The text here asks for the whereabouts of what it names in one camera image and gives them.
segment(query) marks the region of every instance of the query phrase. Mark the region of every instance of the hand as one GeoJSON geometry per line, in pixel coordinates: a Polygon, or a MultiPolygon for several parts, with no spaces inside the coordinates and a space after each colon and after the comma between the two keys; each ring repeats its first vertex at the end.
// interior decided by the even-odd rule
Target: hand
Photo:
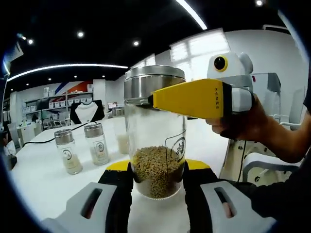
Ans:
{"type": "Polygon", "coordinates": [[[223,137],[260,142],[266,132],[269,117],[258,97],[254,97],[255,104],[248,112],[219,119],[206,119],[206,123],[212,125],[212,130],[223,137]]]}

